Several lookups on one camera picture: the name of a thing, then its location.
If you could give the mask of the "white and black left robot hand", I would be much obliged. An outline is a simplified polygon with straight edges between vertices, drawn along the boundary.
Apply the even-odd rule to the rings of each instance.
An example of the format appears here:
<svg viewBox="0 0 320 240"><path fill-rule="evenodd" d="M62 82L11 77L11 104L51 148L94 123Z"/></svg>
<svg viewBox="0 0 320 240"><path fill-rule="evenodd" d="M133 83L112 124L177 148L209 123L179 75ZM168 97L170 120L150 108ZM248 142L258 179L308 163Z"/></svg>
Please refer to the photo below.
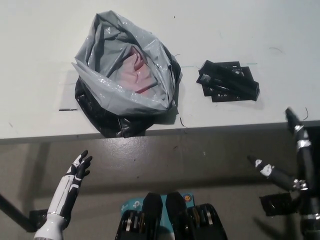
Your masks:
<svg viewBox="0 0 320 240"><path fill-rule="evenodd" d="M55 214L70 220L82 181L90 174L88 168L93 157L87 155L88 150L81 153L61 178L48 208L48 215Z"/></svg>

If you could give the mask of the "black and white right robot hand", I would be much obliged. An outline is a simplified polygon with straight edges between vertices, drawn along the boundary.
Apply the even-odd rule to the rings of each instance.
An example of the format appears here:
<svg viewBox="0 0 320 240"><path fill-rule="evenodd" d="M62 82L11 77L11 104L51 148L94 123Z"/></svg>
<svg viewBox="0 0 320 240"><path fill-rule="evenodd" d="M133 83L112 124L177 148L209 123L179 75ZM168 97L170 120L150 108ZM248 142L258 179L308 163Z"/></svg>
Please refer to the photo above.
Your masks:
<svg viewBox="0 0 320 240"><path fill-rule="evenodd" d="M297 176L290 176L280 168L253 155L248 161L254 168L273 184L288 192L299 192L299 212L303 219L320 219L320 184L312 157L312 142L304 124L288 107L285 110L288 129L293 135L296 146Z"/></svg>

